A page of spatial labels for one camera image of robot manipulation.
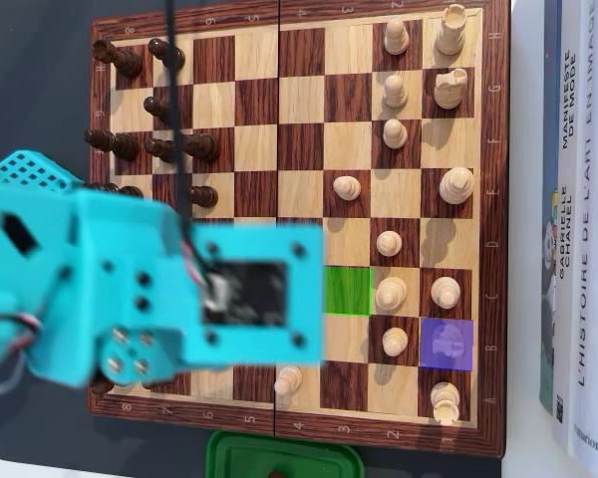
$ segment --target white chess piece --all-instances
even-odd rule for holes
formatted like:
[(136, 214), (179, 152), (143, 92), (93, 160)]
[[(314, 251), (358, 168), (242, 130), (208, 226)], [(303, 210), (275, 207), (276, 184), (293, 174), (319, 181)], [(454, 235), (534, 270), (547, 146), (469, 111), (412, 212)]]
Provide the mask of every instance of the white chess piece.
[(383, 126), (383, 141), (391, 149), (399, 149), (408, 140), (408, 130), (398, 119), (388, 119)]
[(410, 45), (410, 35), (408, 35), (406, 24), (402, 20), (393, 18), (388, 22), (383, 45), (390, 55), (401, 55), (406, 51)]
[(452, 425), (458, 420), (460, 412), (458, 389), (446, 381), (437, 383), (430, 394), (435, 420), (441, 425)]
[(346, 201), (353, 201), (361, 194), (361, 183), (356, 177), (339, 176), (334, 180), (332, 186), (339, 197)]
[(392, 327), (383, 334), (383, 351), (390, 357), (396, 357), (408, 346), (408, 334), (403, 329)]
[(302, 379), (303, 375), (299, 368), (294, 365), (284, 366), (277, 375), (275, 391), (280, 395), (292, 393), (299, 388)]
[(395, 231), (382, 232), (377, 238), (377, 249), (386, 257), (396, 256), (402, 247), (401, 236)]
[(439, 194), (447, 204), (462, 204), (474, 191), (474, 175), (465, 167), (446, 172), (439, 184)]
[(452, 277), (439, 277), (430, 290), (432, 300), (443, 309), (451, 309), (458, 303), (460, 286)]
[(398, 277), (388, 277), (379, 284), (375, 302), (379, 309), (394, 311), (398, 309), (406, 299), (408, 286)]
[(465, 43), (467, 13), (462, 5), (449, 5), (443, 11), (441, 29), (437, 34), (437, 49), (444, 55), (455, 55)]
[(444, 110), (453, 110), (467, 88), (467, 72), (457, 68), (449, 73), (438, 74), (435, 83), (435, 102)]
[(389, 75), (384, 84), (383, 99), (390, 108), (400, 108), (408, 101), (408, 91), (399, 75)]

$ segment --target chess piece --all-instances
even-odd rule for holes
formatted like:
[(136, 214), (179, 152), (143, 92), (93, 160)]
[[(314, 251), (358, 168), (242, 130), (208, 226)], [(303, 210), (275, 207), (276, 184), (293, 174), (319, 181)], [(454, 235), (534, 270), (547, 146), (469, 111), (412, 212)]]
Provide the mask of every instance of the chess piece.
[(299, 388), (302, 379), (303, 375), (301, 374), (301, 370), (299, 368), (293, 365), (284, 366), (277, 375), (277, 380), (275, 381), (275, 392), (279, 393), (280, 395), (292, 393)]
[(408, 334), (403, 329), (392, 327), (383, 334), (383, 352), (396, 357), (408, 346)]
[(84, 141), (100, 151), (112, 151), (116, 158), (124, 161), (133, 161), (140, 152), (138, 141), (125, 133), (113, 134), (103, 129), (86, 129)]
[(149, 41), (149, 51), (152, 53), (152, 55), (158, 60), (161, 60), (163, 65), (169, 70), (175, 70), (177, 72), (181, 70), (181, 67), (183, 67), (185, 56), (182, 50), (180, 50), (178, 47), (175, 47), (175, 59), (174, 62), (172, 62), (169, 57), (169, 48), (170, 45), (159, 38), (153, 38)]
[(144, 100), (144, 109), (147, 113), (150, 113), (156, 118), (159, 118), (161, 122), (169, 123), (169, 106), (168, 102), (162, 102), (156, 97), (147, 97)]
[(393, 18), (386, 25), (383, 45), (390, 55), (401, 55), (410, 45), (410, 35), (403, 20)]
[(386, 257), (396, 256), (402, 247), (401, 236), (395, 231), (382, 232), (377, 238), (377, 249)]
[(212, 207), (217, 203), (217, 191), (210, 186), (191, 186), (188, 197), (192, 204), (201, 207)]
[(408, 92), (401, 76), (388, 76), (384, 84), (383, 99), (390, 108), (400, 108), (408, 101)]
[(460, 412), (458, 389), (446, 381), (437, 383), (430, 393), (435, 420), (441, 425), (452, 425), (458, 420)]
[(383, 126), (383, 141), (391, 149), (399, 149), (408, 140), (408, 130), (398, 119), (388, 119)]
[(408, 286), (398, 277), (388, 277), (379, 284), (375, 302), (379, 309), (394, 311), (398, 309), (406, 299)]
[(467, 13), (462, 5), (449, 5), (443, 11), (441, 29), (437, 33), (437, 49), (444, 55), (455, 55), (465, 43)]
[(443, 309), (451, 309), (458, 303), (460, 286), (452, 277), (439, 277), (430, 290), (432, 300)]
[(361, 194), (359, 179), (352, 176), (339, 176), (332, 183), (335, 192), (346, 201), (354, 201)]
[(93, 42), (93, 58), (102, 63), (113, 63), (120, 73), (129, 79), (142, 71), (142, 57), (136, 53), (120, 50), (108, 40)]
[(435, 102), (444, 110), (452, 110), (460, 105), (466, 88), (467, 72), (463, 68), (438, 74), (435, 84)]
[(465, 167), (446, 172), (439, 185), (439, 194), (447, 204), (462, 204), (474, 191), (474, 175)]

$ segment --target light wooden square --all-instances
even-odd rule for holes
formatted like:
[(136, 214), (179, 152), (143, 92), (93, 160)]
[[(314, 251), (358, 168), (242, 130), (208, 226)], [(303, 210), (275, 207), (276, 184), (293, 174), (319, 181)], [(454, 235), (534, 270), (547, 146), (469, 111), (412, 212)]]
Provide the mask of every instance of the light wooden square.
[(235, 171), (277, 169), (277, 125), (235, 127)]
[(370, 169), (371, 166), (371, 122), (326, 122), (324, 124), (324, 169)]
[[(283, 365), (277, 366), (277, 376)], [(275, 393), (277, 405), (282, 409), (318, 410), (320, 408), (319, 391), (320, 368), (318, 366), (297, 366), (301, 370), (301, 385), (292, 393)]]
[(277, 78), (277, 31), (235, 35), (235, 80)]
[(442, 54), (436, 47), (437, 33), (441, 30), (441, 17), (423, 21), (423, 68), (460, 68), (480, 65), (482, 13), (467, 17), (462, 50), (451, 56)]
[(417, 416), (419, 370), (415, 366), (368, 365), (368, 411)]
[[(399, 75), (408, 92), (408, 101), (400, 108), (391, 108), (383, 101), (386, 79)], [(372, 119), (373, 120), (418, 120), (423, 104), (423, 71), (374, 72), (372, 74)]]
[[(159, 38), (165, 42), (168, 41), (167, 37), (154, 38)], [(192, 34), (176, 35), (175, 44), (184, 54), (183, 67), (177, 72), (177, 84), (192, 85), (192, 62), (194, 61), (192, 57)], [(152, 84), (155, 87), (167, 87), (169, 85), (168, 75), (168, 68), (163, 65), (163, 61), (152, 57)]]
[(235, 126), (234, 82), (194, 85), (192, 87), (192, 127), (231, 126)]
[[(406, 299), (401, 306), (395, 311), (384, 311), (377, 307), (377, 289), (379, 284), (388, 277), (398, 277), (403, 280), (408, 286), (406, 292)], [(419, 286), (421, 277), (419, 268), (407, 267), (373, 267), (372, 268), (372, 313), (382, 316), (402, 316), (402, 317), (418, 317), (419, 316)]]
[(279, 171), (279, 217), (323, 216), (323, 171)]
[(152, 88), (111, 91), (111, 132), (152, 130), (152, 116), (144, 110), (144, 100)]
[(229, 217), (235, 215), (235, 186), (234, 173), (219, 172), (210, 174), (193, 174), (193, 186), (211, 186), (217, 191), (217, 204), (213, 207), (192, 206), (195, 217)]
[(232, 367), (198, 369), (190, 373), (190, 396), (232, 399)]
[(420, 217), (421, 171), (373, 169), (370, 214), (372, 217)]
[[(182, 134), (192, 134), (192, 129), (183, 129)], [(172, 130), (171, 129), (156, 129), (152, 132), (152, 137), (156, 139), (164, 139), (172, 141)], [(185, 152), (181, 153), (183, 157), (184, 172), (192, 172), (192, 156), (189, 156)], [(169, 164), (162, 161), (158, 157), (152, 158), (152, 173), (153, 174), (175, 174), (177, 166), (175, 164)]]
[(327, 266), (370, 265), (370, 219), (324, 217)]
[(480, 165), (480, 120), (424, 119), (421, 167), (476, 167)]
[(372, 25), (326, 28), (326, 75), (372, 72)]
[(324, 77), (279, 79), (279, 122), (323, 122)]
[(323, 360), (368, 363), (366, 316), (324, 316)]
[(474, 269), (478, 264), (478, 221), (421, 219), (421, 267)]

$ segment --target dark surface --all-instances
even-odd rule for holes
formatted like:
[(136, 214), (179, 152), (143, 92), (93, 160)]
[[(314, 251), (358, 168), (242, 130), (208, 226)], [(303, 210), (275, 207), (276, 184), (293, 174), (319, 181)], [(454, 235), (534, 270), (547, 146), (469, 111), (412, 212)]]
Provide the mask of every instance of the dark surface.
[[(178, 1), (176, 6), (210, 3), (215, 2)], [(86, 179), (89, 146), (81, 136), (88, 126), (91, 19), (162, 6), (158, 0), (0, 2), (0, 157), (16, 148), (39, 150)], [(197, 478), (202, 476), (208, 433), (91, 416), (83, 390), (29, 375), (13, 392), (0, 396), (3, 460), (137, 478)], [(357, 450), (367, 478), (500, 476), (495, 459)]]

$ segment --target dark wooden square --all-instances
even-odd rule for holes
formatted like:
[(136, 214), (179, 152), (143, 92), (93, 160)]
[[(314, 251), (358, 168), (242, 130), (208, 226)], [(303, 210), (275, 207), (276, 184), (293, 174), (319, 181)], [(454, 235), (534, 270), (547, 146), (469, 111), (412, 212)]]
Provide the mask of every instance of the dark wooden square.
[(398, 72), (420, 70), (423, 67), (423, 21), (406, 23), (410, 45), (401, 55), (391, 55), (383, 45), (388, 23), (375, 23), (372, 32), (372, 71)]
[(419, 368), (418, 414), (434, 418), (430, 394), (437, 383), (448, 382), (458, 390), (459, 420), (469, 420), (469, 371)]
[(144, 143), (152, 137), (152, 132), (128, 132), (127, 134), (138, 142), (138, 156), (133, 161), (124, 161), (116, 157), (116, 175), (133, 176), (136, 174), (151, 174), (152, 156), (145, 151)]
[(324, 361), (320, 370), (320, 406), (368, 410), (368, 364)]
[(312, 77), (324, 74), (325, 29), (279, 32), (279, 76)]
[[(451, 309), (443, 309), (432, 300), (432, 284), (441, 277), (451, 277), (460, 286), (458, 303)], [(471, 316), (471, 271), (467, 269), (421, 269), (420, 308), (421, 317), (435, 319), (463, 319), (470, 321)]]
[(403, 147), (392, 149), (383, 141), (386, 121), (372, 121), (372, 168), (418, 169), (421, 167), (421, 120), (400, 119), (408, 131)]
[(277, 157), (279, 170), (323, 169), (323, 124), (280, 124)]
[(463, 68), (467, 72), (467, 88), (462, 102), (452, 109), (444, 110), (435, 101), (437, 75), (444, 75), (455, 68), (434, 68), (423, 70), (423, 112), (422, 118), (474, 118), (474, 68)]
[(470, 219), (473, 209), (473, 195), (462, 204), (449, 204), (439, 193), (439, 185), (449, 169), (421, 169), (421, 217), (445, 217)]
[(235, 83), (235, 125), (277, 124), (279, 83), (276, 78)]
[(194, 84), (235, 81), (235, 37), (195, 39), (192, 57)]
[(211, 127), (194, 129), (192, 132), (207, 133), (217, 140), (219, 155), (213, 161), (192, 159), (192, 172), (232, 172), (235, 169), (235, 129), (234, 127)]
[[(383, 350), (383, 334), (392, 327), (408, 336), (406, 349), (396, 357)], [(368, 324), (368, 362), (386, 365), (419, 366), (419, 319), (413, 317), (372, 316)]]
[[(152, 95), (161, 102), (169, 102), (168, 87), (154, 87)], [(179, 109), (179, 128), (192, 128), (192, 85), (177, 85), (177, 108)], [(171, 129), (170, 124), (152, 117), (153, 129)]]
[(371, 74), (327, 75), (325, 79), (326, 122), (371, 120)]
[(277, 171), (235, 172), (235, 217), (277, 215)]
[[(192, 185), (192, 175), (187, 174), (186, 185)], [(175, 175), (174, 174), (154, 174), (152, 176), (152, 199), (168, 204), (175, 208)]]
[(118, 69), (111, 65), (116, 75), (116, 90), (132, 90), (136, 88), (152, 87), (152, 55), (147, 45), (133, 45), (131, 47), (119, 47), (121, 51), (133, 52), (142, 57), (142, 70), (134, 78), (127, 78), (118, 72)]
[[(377, 239), (394, 231), (403, 242), (401, 251), (386, 257), (377, 249)], [(370, 265), (381, 267), (419, 267), (419, 219), (373, 217), (370, 220)]]
[[(356, 177), (361, 183), (361, 194), (353, 201), (339, 197), (333, 187), (339, 176)], [(324, 217), (370, 217), (370, 171), (324, 170), (323, 171), (323, 216)]]
[(232, 370), (232, 399), (274, 403), (274, 366), (235, 366)]

